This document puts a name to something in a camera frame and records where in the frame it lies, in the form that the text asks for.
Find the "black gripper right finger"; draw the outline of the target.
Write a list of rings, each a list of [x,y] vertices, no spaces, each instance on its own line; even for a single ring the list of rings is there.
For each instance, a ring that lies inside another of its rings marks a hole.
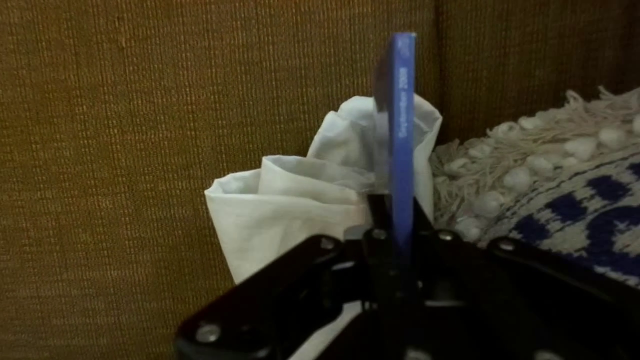
[[[408,287],[402,354],[415,360],[640,360],[639,291],[512,237],[478,247],[398,205]]]

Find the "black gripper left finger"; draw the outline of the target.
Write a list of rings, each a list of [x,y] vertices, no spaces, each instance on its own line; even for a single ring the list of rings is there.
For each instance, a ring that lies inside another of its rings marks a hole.
[[[190,313],[174,333],[177,360],[290,360],[350,303],[363,309],[318,360],[398,360],[388,330],[391,209],[367,198],[373,224],[354,240],[315,234]]]

